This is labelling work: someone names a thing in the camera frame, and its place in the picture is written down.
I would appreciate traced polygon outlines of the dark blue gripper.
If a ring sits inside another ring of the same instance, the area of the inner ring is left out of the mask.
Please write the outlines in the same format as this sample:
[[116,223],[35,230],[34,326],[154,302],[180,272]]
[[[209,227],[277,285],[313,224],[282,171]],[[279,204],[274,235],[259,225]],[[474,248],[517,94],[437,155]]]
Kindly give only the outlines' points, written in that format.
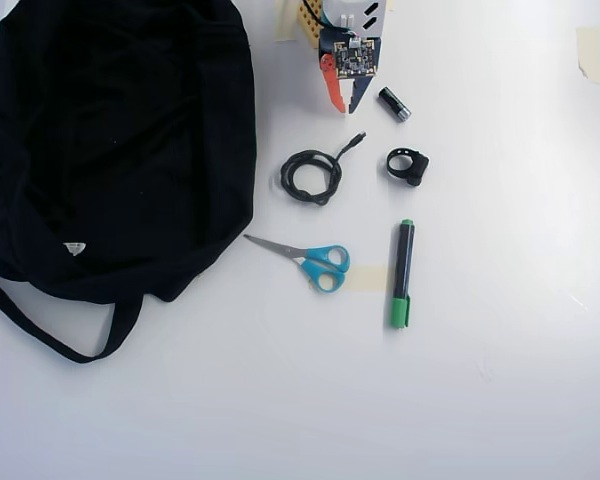
[[[340,89],[340,81],[337,77],[333,55],[334,44],[347,41],[351,37],[349,29],[323,27],[320,31],[318,43],[318,56],[320,58],[320,69],[326,83],[332,105],[340,113],[346,112]],[[366,90],[371,84],[373,76],[357,76],[353,78],[352,94],[349,103],[349,113],[353,114],[359,106]]]

